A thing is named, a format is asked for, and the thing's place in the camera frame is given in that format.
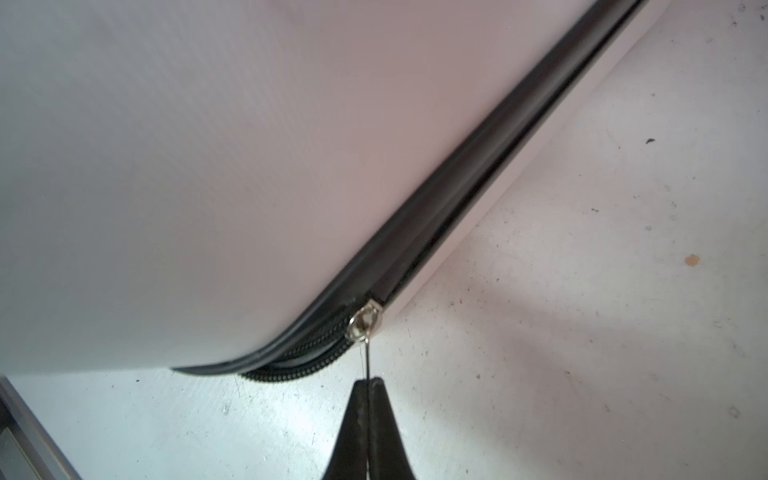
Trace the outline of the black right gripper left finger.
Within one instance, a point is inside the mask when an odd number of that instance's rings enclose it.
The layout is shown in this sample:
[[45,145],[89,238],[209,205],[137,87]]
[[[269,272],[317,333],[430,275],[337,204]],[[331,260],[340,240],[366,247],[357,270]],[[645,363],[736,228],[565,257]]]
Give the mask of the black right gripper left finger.
[[368,382],[352,387],[326,471],[325,480],[368,478]]

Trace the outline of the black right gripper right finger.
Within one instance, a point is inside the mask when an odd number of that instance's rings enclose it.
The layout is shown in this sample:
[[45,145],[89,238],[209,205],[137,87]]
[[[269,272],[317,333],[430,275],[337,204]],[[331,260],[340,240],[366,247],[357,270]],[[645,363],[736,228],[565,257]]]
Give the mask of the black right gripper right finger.
[[368,475],[375,480],[415,480],[385,382],[368,382]]

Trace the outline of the black suitcase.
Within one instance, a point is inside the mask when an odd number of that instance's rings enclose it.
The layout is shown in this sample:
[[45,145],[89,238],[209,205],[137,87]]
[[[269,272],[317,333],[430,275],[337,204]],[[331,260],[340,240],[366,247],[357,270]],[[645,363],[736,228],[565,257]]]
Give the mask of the black suitcase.
[[664,1],[5,1],[1,371],[315,365]]

